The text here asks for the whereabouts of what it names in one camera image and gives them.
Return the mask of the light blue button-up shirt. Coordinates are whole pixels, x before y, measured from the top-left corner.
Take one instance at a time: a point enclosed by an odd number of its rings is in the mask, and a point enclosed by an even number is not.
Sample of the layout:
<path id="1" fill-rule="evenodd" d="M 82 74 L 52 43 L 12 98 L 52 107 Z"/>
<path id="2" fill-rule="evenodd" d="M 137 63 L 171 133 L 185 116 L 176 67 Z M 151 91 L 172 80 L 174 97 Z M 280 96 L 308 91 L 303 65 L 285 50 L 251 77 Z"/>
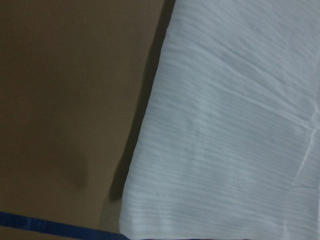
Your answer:
<path id="1" fill-rule="evenodd" d="M 131 240 L 319 239 L 319 1 L 175 2 L 119 229 Z"/>

